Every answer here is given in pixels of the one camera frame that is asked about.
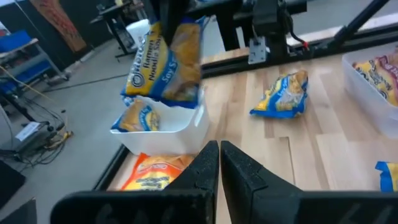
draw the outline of ramen noodle soup package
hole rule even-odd
[[[398,52],[353,67],[392,105],[398,106]]]
[[[161,36],[160,27],[160,22],[151,24],[121,94],[148,96],[168,106],[194,108],[201,80],[203,19],[184,18],[170,48]]]
[[[192,160],[189,155],[148,156],[141,153],[122,190],[163,190]]]
[[[379,161],[375,168],[381,171],[380,190],[382,192],[398,191],[398,164]]]
[[[111,129],[120,132],[157,131],[159,115],[146,102],[135,98]]]
[[[308,75],[304,70],[279,77],[250,114],[271,118],[294,118],[302,114],[307,85]]]

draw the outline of wall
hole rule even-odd
[[[0,7],[0,21],[10,32],[24,29],[32,38],[38,38],[40,46],[61,70],[87,54],[91,50],[91,46],[97,47],[112,38],[104,22],[89,24],[98,15],[95,1],[60,1],[64,11],[87,43],[87,48],[79,52],[72,52],[69,49],[58,31],[29,1],[18,1],[18,3],[40,32],[37,32],[15,3],[5,4],[9,1],[0,0],[0,5],[3,4]]]

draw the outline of gray floor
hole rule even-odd
[[[303,34],[347,24],[368,2],[370,0],[309,2],[308,13],[294,16],[295,31]],[[391,0],[378,16],[396,11],[398,11],[398,0]],[[208,24],[204,43],[204,56],[224,51],[216,23]],[[94,56],[73,74],[68,83],[58,87],[127,73],[132,58],[122,58],[118,63],[113,58],[113,55],[118,53],[115,41],[104,44],[96,49]],[[41,97],[35,99],[36,102],[58,112],[66,109],[68,128],[75,135],[68,140],[64,151],[53,163],[36,166],[23,172],[27,176],[27,182],[1,209],[0,220],[35,197],[38,223],[46,224],[49,222],[49,214],[56,201],[71,192],[89,190],[93,187],[119,146],[109,133],[109,127],[124,109],[119,96],[124,82],[125,78],[115,78],[48,93],[48,96],[55,99],[59,105],[54,105]],[[24,120],[17,114],[12,120],[14,132],[20,130],[19,124]],[[21,168],[16,164],[12,165],[16,169]]]

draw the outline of butcher block countertop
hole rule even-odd
[[[365,27],[397,20],[396,14],[388,15],[370,20]],[[303,37],[321,39],[337,30],[332,28]],[[247,53],[247,49],[233,50],[206,58],[204,62]],[[305,69],[309,77],[303,115],[294,119],[249,115],[264,90],[280,74],[299,69]],[[211,124],[204,144],[213,139],[228,140],[302,190],[379,190],[379,171],[374,166],[377,161],[398,162],[398,140],[386,138],[372,125],[346,92],[343,75],[341,55],[334,55],[205,79]],[[135,156],[128,155],[110,190],[120,189],[134,163]],[[230,223],[219,180],[217,223]]]

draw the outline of white plastic bin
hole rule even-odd
[[[150,103],[160,116],[159,131],[139,131],[111,133],[132,153],[141,152],[147,155],[159,154],[197,154],[210,125],[204,93],[201,93],[200,104],[195,109],[179,106],[168,107],[150,98],[138,96]]]
[[[376,88],[357,72],[352,64],[365,62],[374,57],[392,54],[398,43],[350,52],[343,56],[345,88],[369,115],[374,125],[389,138],[398,138],[398,107],[390,104]]]
[[[134,40],[134,43],[139,47],[144,40],[144,35],[150,30],[149,20],[143,19],[133,22],[126,27],[126,30]]]

